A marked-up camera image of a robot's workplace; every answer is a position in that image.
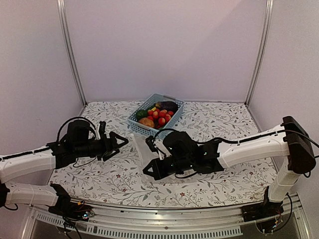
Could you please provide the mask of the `clear zip top bag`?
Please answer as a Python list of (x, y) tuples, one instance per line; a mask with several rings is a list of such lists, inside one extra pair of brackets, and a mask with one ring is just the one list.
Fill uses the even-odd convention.
[(142, 135), (139, 133), (131, 133), (130, 137), (132, 139), (132, 142), (135, 145), (135, 148), (138, 152), (139, 159), (137, 160), (139, 170), (142, 173), (142, 181), (143, 182), (152, 182), (154, 184), (159, 184), (159, 183), (171, 183), (171, 184), (177, 184), (181, 180), (177, 179), (174, 174), (165, 177), (164, 179), (160, 180), (155, 180), (153, 177), (146, 175), (143, 173), (143, 169), (150, 163), (151, 160), (159, 158), (160, 160), (164, 159), (164, 154), (163, 153), (157, 153), (157, 152), (152, 152), (148, 145), (146, 144), (145, 140), (147, 138), (146, 135)]

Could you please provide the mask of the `light blue plastic basket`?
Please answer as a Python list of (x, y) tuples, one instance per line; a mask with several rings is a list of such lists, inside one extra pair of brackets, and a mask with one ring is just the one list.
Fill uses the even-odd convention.
[(185, 101), (176, 99), (167, 95), (154, 93), (150, 97), (148, 97), (128, 118), (130, 127), (133, 131), (144, 134), (144, 135), (152, 135), (154, 136), (159, 130), (155, 128), (148, 127), (138, 122), (138, 112), (140, 110), (150, 110), (155, 107), (157, 102), (166, 102), (171, 101), (178, 105), (177, 112), (174, 113), (172, 119), (163, 127), (163, 128), (174, 128), (175, 124), (179, 120), (182, 115), (183, 107), (185, 105)]

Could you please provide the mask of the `green bell pepper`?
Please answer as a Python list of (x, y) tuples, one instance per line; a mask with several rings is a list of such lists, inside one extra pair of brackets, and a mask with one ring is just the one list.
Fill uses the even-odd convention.
[(142, 118), (147, 118), (148, 117), (148, 111), (147, 110), (138, 110), (136, 112), (136, 119), (140, 120)]

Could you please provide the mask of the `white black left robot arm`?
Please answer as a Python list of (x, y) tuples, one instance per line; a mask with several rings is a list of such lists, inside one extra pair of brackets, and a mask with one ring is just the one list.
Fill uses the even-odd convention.
[(54, 142), (45, 146), (5, 155), (0, 158), (0, 205), (11, 204), (46, 205), (56, 209), (63, 216), (74, 212), (75, 203), (59, 184), (46, 186), (14, 183), (13, 179), (37, 171), (61, 169), (75, 164), (79, 158), (89, 157), (107, 161), (128, 144), (128, 139), (115, 132), (105, 133), (106, 122), (95, 126), (84, 117), (73, 117), (63, 126), (67, 127), (64, 136), (58, 130)]

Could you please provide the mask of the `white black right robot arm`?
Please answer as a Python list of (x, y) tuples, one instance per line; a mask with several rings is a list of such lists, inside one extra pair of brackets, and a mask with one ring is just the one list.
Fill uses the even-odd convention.
[(198, 142), (185, 131), (170, 129), (162, 143), (170, 155), (152, 159), (143, 169), (144, 174), (155, 180), (186, 170), (208, 174), (257, 159), (284, 157), (281, 169), (258, 205), (262, 217), (268, 217), (281, 206), (298, 178), (311, 172), (317, 164), (312, 146), (318, 143), (292, 116), (284, 117), (280, 125), (268, 131), (237, 140), (215, 137)]

